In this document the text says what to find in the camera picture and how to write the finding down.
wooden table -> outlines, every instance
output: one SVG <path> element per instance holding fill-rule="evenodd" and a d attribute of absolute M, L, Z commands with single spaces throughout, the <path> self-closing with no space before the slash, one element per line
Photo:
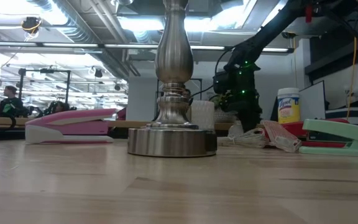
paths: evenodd
<path fill-rule="evenodd" d="M 126 141 L 0 142 L 0 224 L 358 223 L 358 157 L 219 148 L 140 157 Z"/>
<path fill-rule="evenodd" d="M 24 128 L 24 124 L 29 121 L 29 118 L 16 118 L 16 127 Z M 0 127 L 9 127 L 12 121 L 9 118 L 0 118 Z M 140 128 L 150 123 L 150 121 L 109 121 L 109 127 L 117 128 Z M 215 130 L 227 131 L 233 124 L 231 123 L 216 123 Z"/>

mint green stapler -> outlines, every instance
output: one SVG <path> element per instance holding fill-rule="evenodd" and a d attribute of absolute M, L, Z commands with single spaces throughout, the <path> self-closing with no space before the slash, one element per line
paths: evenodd
<path fill-rule="evenodd" d="M 358 125 L 318 119 L 306 119 L 303 123 L 303 129 L 307 131 L 319 131 L 321 133 L 333 134 L 353 139 L 353 141 L 346 143 L 343 148 L 301 146 L 299 149 L 300 153 L 358 156 Z"/>

metal lamp base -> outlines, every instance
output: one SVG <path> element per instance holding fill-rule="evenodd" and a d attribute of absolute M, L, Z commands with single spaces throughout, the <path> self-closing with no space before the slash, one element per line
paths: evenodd
<path fill-rule="evenodd" d="M 197 129 L 129 129 L 128 153 L 154 157 L 203 157 L 216 154 L 216 135 Z"/>

label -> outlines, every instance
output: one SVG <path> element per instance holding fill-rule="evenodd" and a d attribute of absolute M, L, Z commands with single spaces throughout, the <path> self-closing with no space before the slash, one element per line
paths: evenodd
<path fill-rule="evenodd" d="M 297 122 L 300 118 L 299 97 L 278 99 L 278 122 L 280 124 Z"/>

silver candlestick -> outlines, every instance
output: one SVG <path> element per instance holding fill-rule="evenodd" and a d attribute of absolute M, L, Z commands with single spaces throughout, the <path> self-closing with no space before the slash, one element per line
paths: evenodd
<path fill-rule="evenodd" d="M 211 156 L 216 153 L 216 136 L 189 122 L 186 117 L 189 99 L 182 95 L 194 64 L 185 30 L 188 0 L 163 2 L 166 23 L 155 58 L 157 77 L 164 83 L 164 94 L 157 100 L 160 114 L 154 123 L 129 130 L 128 153 L 163 157 Z"/>

